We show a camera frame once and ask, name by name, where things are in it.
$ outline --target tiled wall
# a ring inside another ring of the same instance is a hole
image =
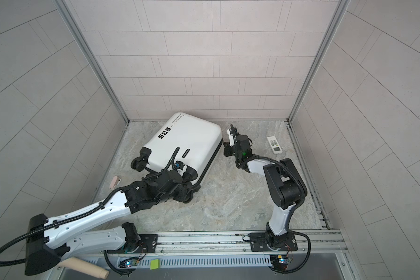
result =
[[[284,119],[336,1],[66,0],[130,119]]]
[[[420,0],[352,0],[292,126],[362,278],[420,279]]]
[[[89,204],[123,129],[52,1],[0,0],[0,246],[34,215]],[[35,278],[23,269],[0,267],[0,279]]]

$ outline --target white suitcase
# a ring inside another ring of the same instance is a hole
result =
[[[179,147],[175,160],[185,164],[178,170],[193,186],[201,183],[222,144],[221,128],[209,121],[185,113],[174,114],[140,150],[131,163],[137,171],[160,172]]]

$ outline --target white remote control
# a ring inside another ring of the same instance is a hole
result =
[[[281,154],[283,153],[283,150],[281,149],[279,143],[277,142],[277,138],[275,138],[275,136],[269,136],[267,138],[268,142],[269,142],[269,146],[272,149],[272,152],[274,154]]]

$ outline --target marble floor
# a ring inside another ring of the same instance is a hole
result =
[[[285,122],[280,120],[213,122],[223,130],[224,141],[228,141],[226,130],[232,123],[240,134],[246,134],[252,139],[253,153],[276,160],[289,158],[302,174]],[[147,171],[137,172],[131,169],[130,163],[139,156],[140,148],[163,124],[164,122],[157,121],[137,121],[129,124],[109,173],[99,190],[97,201],[104,199],[110,193],[109,183],[113,176],[121,178],[119,186],[126,186],[147,174]],[[280,143],[282,154],[272,153],[266,140],[267,136],[272,135]],[[190,203],[169,200],[149,210],[141,210],[133,215],[115,219],[103,226],[112,228],[124,222],[133,222],[139,232],[263,230],[272,215],[274,205],[266,180],[258,174],[237,169],[235,159],[224,157],[223,150],[221,147],[212,167],[207,171],[201,189],[194,194]],[[290,228],[321,228],[311,194],[308,193],[305,203],[294,213]]]

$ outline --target green sponge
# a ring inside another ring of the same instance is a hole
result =
[[[151,270],[158,269],[160,266],[160,261],[158,259],[153,259],[151,261]]]

